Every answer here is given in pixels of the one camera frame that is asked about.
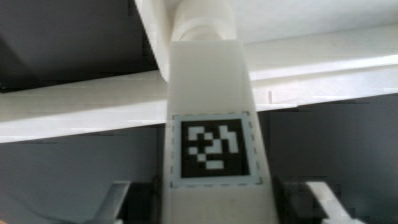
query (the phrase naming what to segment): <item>black panel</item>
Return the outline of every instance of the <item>black panel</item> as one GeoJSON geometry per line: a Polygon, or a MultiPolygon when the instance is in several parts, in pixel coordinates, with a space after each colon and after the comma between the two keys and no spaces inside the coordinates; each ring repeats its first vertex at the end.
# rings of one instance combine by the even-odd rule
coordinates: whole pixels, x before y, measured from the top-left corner
{"type": "Polygon", "coordinates": [[[354,217],[398,223],[398,95],[260,113],[273,175],[326,181],[354,217]]]}
{"type": "Polygon", "coordinates": [[[319,199],[306,182],[287,182],[274,179],[282,224],[322,224],[328,219],[319,199]]]}
{"type": "Polygon", "coordinates": [[[248,149],[244,139],[243,120],[209,120],[182,122],[182,177],[214,177],[250,175],[248,149]],[[232,142],[221,136],[221,127],[237,135],[237,149],[232,151],[232,142]],[[191,128],[205,128],[198,134],[198,140],[189,139],[191,128]],[[207,152],[207,147],[218,147],[216,141],[221,142],[221,152],[207,152]],[[212,169],[207,164],[219,161],[223,167],[212,169]]]}
{"type": "Polygon", "coordinates": [[[134,0],[0,0],[3,92],[150,70],[134,0]]]}

